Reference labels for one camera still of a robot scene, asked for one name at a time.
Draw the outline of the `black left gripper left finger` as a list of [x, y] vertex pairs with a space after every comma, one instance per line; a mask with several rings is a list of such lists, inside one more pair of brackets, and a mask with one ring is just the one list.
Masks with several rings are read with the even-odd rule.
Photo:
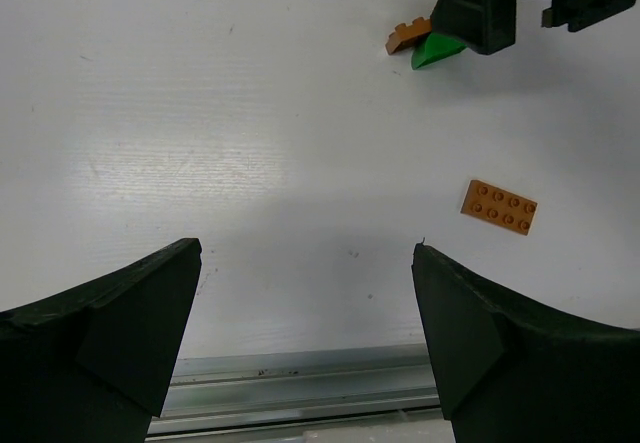
[[144, 441], [168, 393], [201, 252], [183, 238], [2, 312], [2, 441]]

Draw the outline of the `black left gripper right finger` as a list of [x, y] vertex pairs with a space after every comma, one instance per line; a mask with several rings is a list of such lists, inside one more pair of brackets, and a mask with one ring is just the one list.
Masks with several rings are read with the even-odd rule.
[[424, 244], [412, 276], [457, 441], [638, 440], [637, 331], [544, 305]]

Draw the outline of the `green curved lego brick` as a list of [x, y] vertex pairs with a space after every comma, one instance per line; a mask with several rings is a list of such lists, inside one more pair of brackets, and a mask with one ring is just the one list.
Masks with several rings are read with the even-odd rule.
[[436, 63], [461, 53], [466, 45], [454, 38], [431, 33], [413, 50], [411, 68], [421, 69], [427, 65]]

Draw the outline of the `brown lego plate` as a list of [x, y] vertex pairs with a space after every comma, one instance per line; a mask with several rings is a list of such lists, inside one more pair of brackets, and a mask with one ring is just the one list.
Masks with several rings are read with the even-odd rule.
[[416, 18], [410, 24], [401, 23], [389, 34], [385, 44], [386, 52], [388, 55], [394, 55], [413, 48], [427, 38], [431, 32], [431, 20], [424, 17]]

